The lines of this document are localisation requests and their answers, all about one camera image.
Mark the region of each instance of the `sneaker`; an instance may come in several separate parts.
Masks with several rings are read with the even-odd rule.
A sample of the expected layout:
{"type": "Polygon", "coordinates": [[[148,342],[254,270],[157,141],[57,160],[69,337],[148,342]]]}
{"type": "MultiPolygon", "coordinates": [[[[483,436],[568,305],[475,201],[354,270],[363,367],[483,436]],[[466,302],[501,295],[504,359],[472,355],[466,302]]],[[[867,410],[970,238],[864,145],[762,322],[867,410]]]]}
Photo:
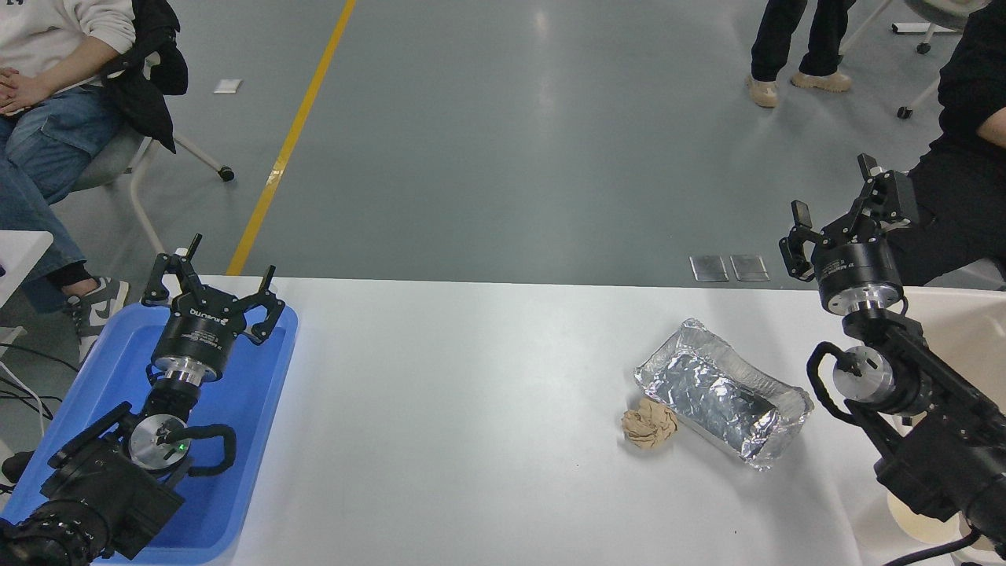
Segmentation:
{"type": "Polygon", "coordinates": [[[852,78],[841,72],[835,71],[827,76],[814,76],[797,72],[790,78],[794,86],[801,88],[821,88],[829,92],[844,92],[852,86],[852,78]]]}
{"type": "Polygon", "coordinates": [[[66,300],[64,312],[73,319],[76,338],[80,341],[80,363],[88,358],[98,342],[98,335],[112,317],[122,311],[129,295],[129,282],[110,276],[96,276],[98,289],[82,298],[66,300]]]}
{"type": "Polygon", "coordinates": [[[747,95],[750,96],[754,104],[762,108],[776,108],[779,106],[779,92],[776,90],[775,80],[756,80],[748,74],[744,78],[747,85],[747,95]]]}

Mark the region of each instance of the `black shirt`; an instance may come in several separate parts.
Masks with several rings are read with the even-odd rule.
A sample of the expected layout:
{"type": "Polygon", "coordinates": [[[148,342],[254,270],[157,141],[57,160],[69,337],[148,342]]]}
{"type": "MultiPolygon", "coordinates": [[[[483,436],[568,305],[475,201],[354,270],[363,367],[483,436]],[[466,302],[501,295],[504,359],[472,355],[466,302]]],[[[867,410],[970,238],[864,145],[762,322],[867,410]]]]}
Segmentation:
{"type": "Polygon", "coordinates": [[[1006,108],[1006,0],[992,0],[971,14],[940,76],[944,135],[933,142],[933,149],[977,153],[1006,171],[1006,148],[976,133],[990,116],[1006,108]]]}

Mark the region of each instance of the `aluminum foil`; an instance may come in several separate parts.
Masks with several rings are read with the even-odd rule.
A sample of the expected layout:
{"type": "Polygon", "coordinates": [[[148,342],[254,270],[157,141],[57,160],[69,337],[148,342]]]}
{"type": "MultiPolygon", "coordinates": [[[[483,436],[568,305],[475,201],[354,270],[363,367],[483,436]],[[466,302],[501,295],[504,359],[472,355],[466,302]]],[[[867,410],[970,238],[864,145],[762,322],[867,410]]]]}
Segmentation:
{"type": "Polygon", "coordinates": [[[810,395],[747,364],[694,319],[636,369],[648,397],[752,467],[768,468],[814,409],[810,395]]]}

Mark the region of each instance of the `jeans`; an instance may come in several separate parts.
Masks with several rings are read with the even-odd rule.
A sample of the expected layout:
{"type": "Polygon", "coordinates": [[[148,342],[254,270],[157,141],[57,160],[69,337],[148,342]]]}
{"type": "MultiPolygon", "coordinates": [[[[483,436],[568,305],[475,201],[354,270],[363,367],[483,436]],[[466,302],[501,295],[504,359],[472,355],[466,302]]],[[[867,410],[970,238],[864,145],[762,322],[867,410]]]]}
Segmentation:
{"type": "Polygon", "coordinates": [[[83,252],[49,208],[62,200],[92,159],[122,126],[101,86],[74,86],[13,119],[0,117],[0,229],[46,230],[53,241],[25,277],[36,311],[58,311],[64,298],[45,274],[83,260],[83,252]]]}
{"type": "MultiPolygon", "coordinates": [[[[855,0],[818,0],[811,22],[807,54],[800,62],[800,72],[827,76],[838,70],[841,57],[838,47],[849,25],[849,8],[855,0]]],[[[775,80],[790,56],[793,32],[807,9],[807,0],[769,0],[762,16],[758,38],[751,47],[751,77],[775,80]]]]}

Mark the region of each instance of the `white sweatshirt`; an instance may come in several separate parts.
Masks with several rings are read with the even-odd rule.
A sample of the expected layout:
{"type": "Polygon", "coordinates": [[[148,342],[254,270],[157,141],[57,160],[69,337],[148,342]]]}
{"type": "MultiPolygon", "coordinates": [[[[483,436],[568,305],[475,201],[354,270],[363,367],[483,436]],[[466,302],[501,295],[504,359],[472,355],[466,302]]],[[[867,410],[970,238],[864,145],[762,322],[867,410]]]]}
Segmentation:
{"type": "Polygon", "coordinates": [[[129,50],[136,38],[131,0],[0,0],[0,66],[37,76],[87,36],[129,50]]]}

